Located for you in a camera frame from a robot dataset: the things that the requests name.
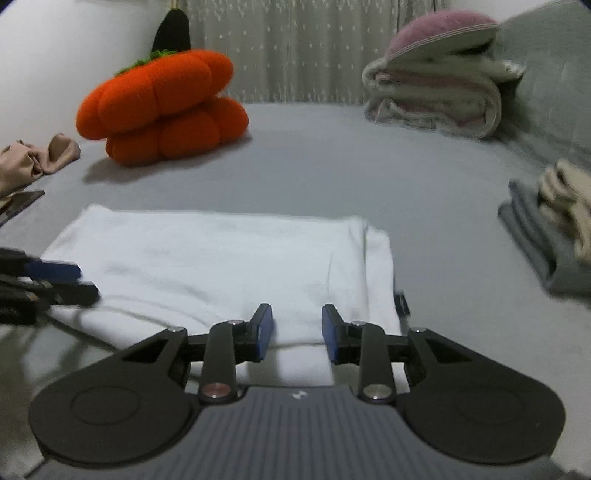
green leaf trim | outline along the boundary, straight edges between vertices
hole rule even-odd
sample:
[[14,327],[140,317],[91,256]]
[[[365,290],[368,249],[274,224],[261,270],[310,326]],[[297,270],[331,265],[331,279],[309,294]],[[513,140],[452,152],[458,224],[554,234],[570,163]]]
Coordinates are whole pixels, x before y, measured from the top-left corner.
[[118,71],[117,73],[115,73],[115,76],[117,77],[117,75],[121,75],[125,72],[130,71],[131,69],[134,69],[136,67],[141,67],[142,65],[146,65],[147,63],[150,63],[152,60],[160,59],[162,57],[168,57],[169,55],[174,55],[175,53],[176,53],[176,51],[174,51],[174,50],[153,51],[147,59],[138,60],[131,67],[126,67],[126,68]]

gray gripper base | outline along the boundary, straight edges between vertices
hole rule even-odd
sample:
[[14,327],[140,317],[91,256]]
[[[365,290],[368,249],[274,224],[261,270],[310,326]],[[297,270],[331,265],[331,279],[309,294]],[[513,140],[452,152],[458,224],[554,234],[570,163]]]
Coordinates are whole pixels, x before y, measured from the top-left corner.
[[416,437],[396,410],[343,387],[251,387],[210,407],[170,450],[137,465],[84,470],[53,460],[33,480],[557,480],[547,458],[490,467],[459,462]]

white wall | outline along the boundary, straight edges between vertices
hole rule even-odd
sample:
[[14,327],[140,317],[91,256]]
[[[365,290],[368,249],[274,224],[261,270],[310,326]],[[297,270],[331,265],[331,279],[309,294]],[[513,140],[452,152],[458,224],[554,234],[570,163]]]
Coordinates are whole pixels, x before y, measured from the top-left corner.
[[450,7],[480,12],[502,22],[546,2],[547,0],[450,0]]
[[0,149],[79,138],[79,103],[149,54],[165,0],[15,0],[0,14]]

blue gripper pad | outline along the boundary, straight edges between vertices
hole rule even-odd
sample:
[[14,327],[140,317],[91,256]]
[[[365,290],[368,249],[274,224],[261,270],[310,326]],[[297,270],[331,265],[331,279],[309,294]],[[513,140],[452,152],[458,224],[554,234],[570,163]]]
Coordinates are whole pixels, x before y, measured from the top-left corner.
[[74,283],[82,276],[80,267],[76,264],[44,262],[42,260],[33,260],[25,264],[24,273],[33,280],[60,283]]
[[256,352],[260,360],[265,359],[274,326],[275,321],[273,320],[273,310],[271,306],[268,306],[258,326],[256,334]]
[[326,311],[326,307],[322,308],[322,338],[326,345],[326,350],[329,355],[331,363],[337,363],[338,344],[336,339],[336,327],[330,321],[330,316]]

pink cushion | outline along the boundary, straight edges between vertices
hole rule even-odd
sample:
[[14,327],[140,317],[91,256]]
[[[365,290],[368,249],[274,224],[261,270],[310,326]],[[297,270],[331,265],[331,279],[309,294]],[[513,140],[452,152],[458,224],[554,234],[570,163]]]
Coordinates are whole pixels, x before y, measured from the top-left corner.
[[385,57],[422,60],[479,47],[495,38],[499,25],[491,18],[464,10],[423,15],[394,35]]

